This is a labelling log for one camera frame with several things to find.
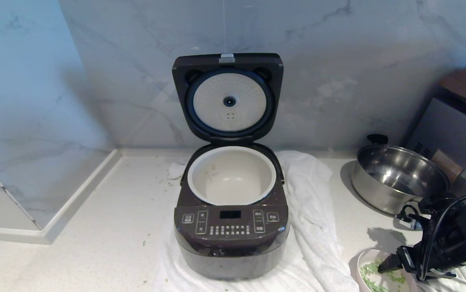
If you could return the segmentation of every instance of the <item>stainless steel pot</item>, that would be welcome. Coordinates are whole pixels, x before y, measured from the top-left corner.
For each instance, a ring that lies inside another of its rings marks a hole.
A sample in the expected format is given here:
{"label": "stainless steel pot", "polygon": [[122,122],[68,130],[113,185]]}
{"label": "stainless steel pot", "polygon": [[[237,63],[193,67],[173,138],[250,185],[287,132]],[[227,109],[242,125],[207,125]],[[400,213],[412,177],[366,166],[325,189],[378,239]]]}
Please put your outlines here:
{"label": "stainless steel pot", "polygon": [[361,198],[390,215],[400,213],[408,201],[418,202],[426,195],[450,190],[448,177],[435,163],[385,144],[359,150],[351,180]]}

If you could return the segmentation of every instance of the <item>black pot handle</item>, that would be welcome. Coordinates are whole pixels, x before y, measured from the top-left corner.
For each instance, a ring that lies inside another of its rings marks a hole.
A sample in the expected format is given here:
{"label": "black pot handle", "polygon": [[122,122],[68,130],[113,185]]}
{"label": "black pot handle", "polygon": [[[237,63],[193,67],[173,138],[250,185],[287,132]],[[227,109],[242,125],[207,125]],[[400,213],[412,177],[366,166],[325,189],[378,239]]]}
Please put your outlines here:
{"label": "black pot handle", "polygon": [[388,137],[386,135],[381,134],[370,134],[367,136],[367,139],[372,144],[388,144]]}

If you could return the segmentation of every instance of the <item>black cable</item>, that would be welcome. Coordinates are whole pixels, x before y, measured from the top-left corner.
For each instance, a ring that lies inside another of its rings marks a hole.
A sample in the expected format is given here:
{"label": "black cable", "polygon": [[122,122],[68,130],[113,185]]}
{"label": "black cable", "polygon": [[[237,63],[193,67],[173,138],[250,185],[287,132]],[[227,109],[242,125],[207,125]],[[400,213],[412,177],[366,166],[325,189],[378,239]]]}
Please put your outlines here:
{"label": "black cable", "polygon": [[417,209],[415,209],[412,205],[408,205],[408,204],[407,204],[407,205],[404,205],[404,206],[402,207],[401,212],[404,212],[404,214],[406,215],[406,208],[408,208],[408,207],[409,207],[411,210],[413,210],[413,212],[414,212],[416,215],[419,215],[419,212],[417,212]]}
{"label": "black cable", "polygon": [[435,228],[433,229],[433,232],[430,234],[430,237],[428,239],[428,244],[426,244],[425,252],[424,252],[424,257],[423,257],[423,263],[422,263],[422,269],[421,269],[421,275],[417,275],[417,278],[419,281],[424,281],[426,279],[426,270],[428,269],[428,261],[431,256],[431,250],[433,248],[433,243],[435,242],[435,236],[437,235],[437,231],[439,231],[440,226],[442,224],[442,220],[448,213],[448,211],[453,207],[454,205],[465,201],[466,196],[463,196],[462,198],[459,198],[458,200],[453,201],[446,209],[444,209],[442,215],[440,215],[439,220],[437,221],[437,224],[435,225]]}

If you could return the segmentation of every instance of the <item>control panel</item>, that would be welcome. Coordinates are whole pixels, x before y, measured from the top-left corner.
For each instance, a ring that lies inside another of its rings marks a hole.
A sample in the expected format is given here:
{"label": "control panel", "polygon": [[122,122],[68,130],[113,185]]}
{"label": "control panel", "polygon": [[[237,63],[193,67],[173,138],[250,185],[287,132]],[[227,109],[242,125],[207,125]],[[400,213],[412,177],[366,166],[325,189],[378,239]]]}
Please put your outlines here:
{"label": "control panel", "polygon": [[285,227],[286,206],[177,207],[178,228],[209,239],[259,237]]}

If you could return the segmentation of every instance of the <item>wall trim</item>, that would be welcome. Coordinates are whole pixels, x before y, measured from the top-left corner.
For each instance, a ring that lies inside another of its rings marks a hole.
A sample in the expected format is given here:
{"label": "wall trim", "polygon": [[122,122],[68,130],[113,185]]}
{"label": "wall trim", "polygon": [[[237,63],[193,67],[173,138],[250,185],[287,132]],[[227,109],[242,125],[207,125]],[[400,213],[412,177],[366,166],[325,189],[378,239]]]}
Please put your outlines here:
{"label": "wall trim", "polygon": [[60,232],[81,207],[83,202],[92,194],[101,181],[121,159],[121,152],[112,150],[103,162],[92,172],[83,184],[75,191],[71,198],[63,205],[53,219],[40,231],[0,228],[0,240],[52,244]]}
{"label": "wall trim", "polygon": [[[124,157],[191,157],[196,148],[121,148]],[[322,159],[354,159],[358,149],[325,150],[314,148],[272,148],[272,151],[296,150]]]}

